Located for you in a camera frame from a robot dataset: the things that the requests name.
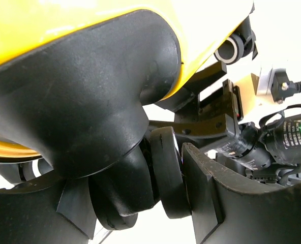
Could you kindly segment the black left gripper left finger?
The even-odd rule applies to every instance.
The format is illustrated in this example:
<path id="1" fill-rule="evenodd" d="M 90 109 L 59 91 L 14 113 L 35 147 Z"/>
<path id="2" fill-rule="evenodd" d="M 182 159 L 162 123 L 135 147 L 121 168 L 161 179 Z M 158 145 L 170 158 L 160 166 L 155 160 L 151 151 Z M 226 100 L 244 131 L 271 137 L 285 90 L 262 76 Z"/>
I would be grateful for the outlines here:
<path id="1" fill-rule="evenodd" d="M 56 212 L 65 217 L 88 239 L 94 238 L 97 217 L 92 205 L 87 177 L 66 181 Z"/>

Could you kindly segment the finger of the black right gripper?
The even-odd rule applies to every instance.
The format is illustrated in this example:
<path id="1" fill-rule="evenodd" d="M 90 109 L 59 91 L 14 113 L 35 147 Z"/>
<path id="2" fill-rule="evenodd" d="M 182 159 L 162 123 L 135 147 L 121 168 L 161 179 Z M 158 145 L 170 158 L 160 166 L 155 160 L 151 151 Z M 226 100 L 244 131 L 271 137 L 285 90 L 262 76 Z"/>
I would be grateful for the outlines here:
<path id="1" fill-rule="evenodd" d="M 216 62 L 195 73 L 173 96 L 163 100 L 163 109 L 177 112 L 226 74 L 227 66 L 223 62 Z"/>

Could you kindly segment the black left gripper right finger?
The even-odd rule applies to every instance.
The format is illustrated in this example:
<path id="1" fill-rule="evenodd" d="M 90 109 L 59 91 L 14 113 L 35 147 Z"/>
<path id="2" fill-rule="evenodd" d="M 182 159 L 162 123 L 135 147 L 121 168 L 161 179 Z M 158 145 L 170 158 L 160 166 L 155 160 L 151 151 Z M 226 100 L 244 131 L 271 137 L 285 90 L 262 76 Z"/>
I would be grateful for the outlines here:
<path id="1" fill-rule="evenodd" d="M 281 190 L 252 181 L 183 145 L 183 165 L 197 243 L 287 243 Z"/>

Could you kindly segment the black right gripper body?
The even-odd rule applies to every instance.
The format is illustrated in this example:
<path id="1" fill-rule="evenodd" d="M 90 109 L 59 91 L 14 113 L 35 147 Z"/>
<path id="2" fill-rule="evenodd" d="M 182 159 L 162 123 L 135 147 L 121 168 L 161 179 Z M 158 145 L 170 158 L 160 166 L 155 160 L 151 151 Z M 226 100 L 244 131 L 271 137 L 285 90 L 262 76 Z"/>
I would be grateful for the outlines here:
<path id="1" fill-rule="evenodd" d="M 266 185 L 292 186 L 301 182 L 301 114 L 286 117 L 280 110 L 258 124 L 240 123 L 240 91 L 229 80 L 203 101 L 184 100 L 175 121 L 150 122 L 152 130 L 171 128 L 176 146 L 194 144 L 245 177 Z"/>

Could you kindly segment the yellow hard-shell suitcase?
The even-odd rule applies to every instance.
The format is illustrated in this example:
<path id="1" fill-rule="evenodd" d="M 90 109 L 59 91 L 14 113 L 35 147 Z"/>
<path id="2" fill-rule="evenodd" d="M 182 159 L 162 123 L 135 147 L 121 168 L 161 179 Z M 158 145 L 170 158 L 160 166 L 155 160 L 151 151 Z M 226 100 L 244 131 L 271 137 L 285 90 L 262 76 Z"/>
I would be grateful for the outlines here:
<path id="1" fill-rule="evenodd" d="M 0 1 L 0 165 L 96 175 L 97 216 L 154 206 L 144 106 L 173 96 L 253 1 Z"/>

